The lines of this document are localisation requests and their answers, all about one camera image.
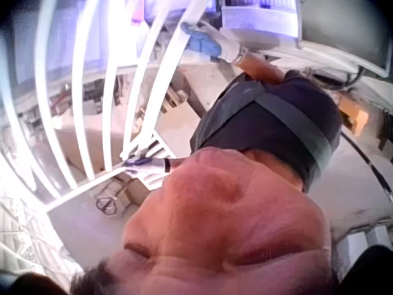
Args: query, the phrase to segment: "white glove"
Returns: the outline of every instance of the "white glove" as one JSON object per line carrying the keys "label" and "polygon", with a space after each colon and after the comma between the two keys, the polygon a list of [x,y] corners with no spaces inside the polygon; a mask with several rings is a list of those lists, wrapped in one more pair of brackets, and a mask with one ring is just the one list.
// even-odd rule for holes
{"label": "white glove", "polygon": [[187,49],[221,58],[227,63],[238,63],[247,53],[247,49],[226,38],[209,23],[200,22],[200,24],[200,26],[192,26],[182,23],[182,30],[190,35]]}
{"label": "white glove", "polygon": [[131,156],[123,164],[127,167],[126,172],[131,176],[143,174],[162,174],[170,172],[170,163],[168,159],[159,158],[136,158]]}

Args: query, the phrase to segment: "blue glove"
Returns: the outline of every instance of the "blue glove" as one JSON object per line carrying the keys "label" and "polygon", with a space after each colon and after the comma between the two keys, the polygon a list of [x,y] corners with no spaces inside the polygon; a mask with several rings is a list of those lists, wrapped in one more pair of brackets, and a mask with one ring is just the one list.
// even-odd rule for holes
{"label": "blue glove", "polygon": [[222,53],[220,44],[215,41],[208,33],[198,30],[196,26],[189,23],[182,23],[183,32],[190,35],[186,49],[204,53],[211,57],[219,57]]}

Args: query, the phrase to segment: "finger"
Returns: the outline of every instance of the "finger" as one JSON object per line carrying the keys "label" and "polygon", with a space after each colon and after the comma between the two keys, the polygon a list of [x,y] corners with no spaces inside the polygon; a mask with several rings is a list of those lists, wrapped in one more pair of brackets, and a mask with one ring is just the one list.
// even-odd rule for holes
{"label": "finger", "polygon": [[191,29],[192,25],[190,25],[189,23],[184,22],[180,25],[180,27],[186,34],[191,35],[194,32],[194,30]]}
{"label": "finger", "polygon": [[191,37],[193,38],[205,39],[209,37],[205,32],[199,31],[196,26],[192,26],[189,23],[182,23],[181,29],[183,32],[185,32],[188,35],[191,35]]}
{"label": "finger", "polygon": [[151,161],[152,161],[152,158],[141,158],[136,161],[128,161],[127,160],[124,162],[123,165],[124,165],[124,167],[136,167],[136,166],[142,166],[142,165],[151,163]]}

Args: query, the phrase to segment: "dark hair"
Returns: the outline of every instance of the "dark hair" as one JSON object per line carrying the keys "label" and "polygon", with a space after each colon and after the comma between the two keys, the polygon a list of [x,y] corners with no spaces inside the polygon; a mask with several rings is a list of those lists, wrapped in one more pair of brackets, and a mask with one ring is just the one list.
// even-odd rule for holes
{"label": "dark hair", "polygon": [[[14,275],[12,272],[0,270],[0,275],[5,274]],[[30,272],[19,276],[4,293],[2,290],[1,294],[67,295],[67,292],[46,275]]]}
{"label": "dark hair", "polygon": [[105,295],[103,289],[114,283],[114,276],[106,270],[106,261],[101,261],[97,267],[74,275],[69,292],[71,295]]}

